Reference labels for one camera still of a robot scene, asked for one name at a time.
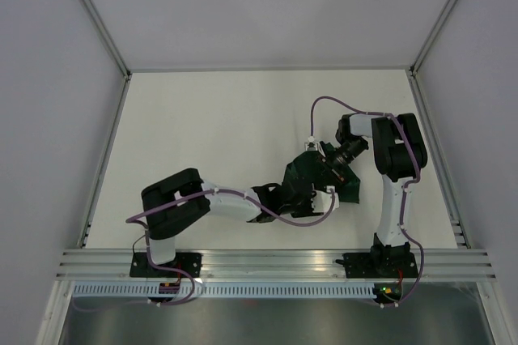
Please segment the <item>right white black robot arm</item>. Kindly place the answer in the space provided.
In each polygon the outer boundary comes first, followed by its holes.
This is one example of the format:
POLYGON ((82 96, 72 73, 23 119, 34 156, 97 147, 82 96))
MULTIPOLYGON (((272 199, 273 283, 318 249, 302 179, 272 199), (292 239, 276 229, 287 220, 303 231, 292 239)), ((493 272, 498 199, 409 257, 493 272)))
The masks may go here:
POLYGON ((383 183, 380 222, 371 248, 366 253, 344 253, 337 264, 346 277, 405 278, 418 277, 418 266, 411 245, 419 243, 406 231, 410 217, 413 185, 421 180, 427 166, 427 149, 412 113, 347 114, 342 116, 335 134, 340 147, 326 158, 333 168, 346 167, 367 150, 372 141, 376 169, 383 183))

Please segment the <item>dark green cloth napkin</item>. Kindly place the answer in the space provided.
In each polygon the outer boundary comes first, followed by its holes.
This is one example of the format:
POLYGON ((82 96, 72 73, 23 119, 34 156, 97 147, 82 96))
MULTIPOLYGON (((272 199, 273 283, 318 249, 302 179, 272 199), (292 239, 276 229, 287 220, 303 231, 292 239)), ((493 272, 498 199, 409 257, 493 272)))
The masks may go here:
MULTIPOLYGON (((318 175, 321 167, 318 166, 320 151, 304 151, 297 156, 291 163, 286 166, 283 183, 312 183, 313 191, 324 190, 325 186, 317 184, 318 175)), ((339 203, 358 203, 359 202, 359 187, 335 187, 335 192, 338 194, 339 203)))

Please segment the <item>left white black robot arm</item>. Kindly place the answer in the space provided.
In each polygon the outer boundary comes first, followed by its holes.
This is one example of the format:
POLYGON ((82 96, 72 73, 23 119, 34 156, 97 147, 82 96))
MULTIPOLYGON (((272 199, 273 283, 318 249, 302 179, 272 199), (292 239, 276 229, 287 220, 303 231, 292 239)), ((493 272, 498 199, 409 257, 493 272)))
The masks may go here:
POLYGON ((175 237, 206 215, 252 224, 272 222, 274 215, 316 216, 315 197, 305 183, 269 183, 229 194, 226 187, 203 180, 197 169, 184 169, 141 192, 151 253, 148 266, 160 277, 171 275, 176 269, 175 237))

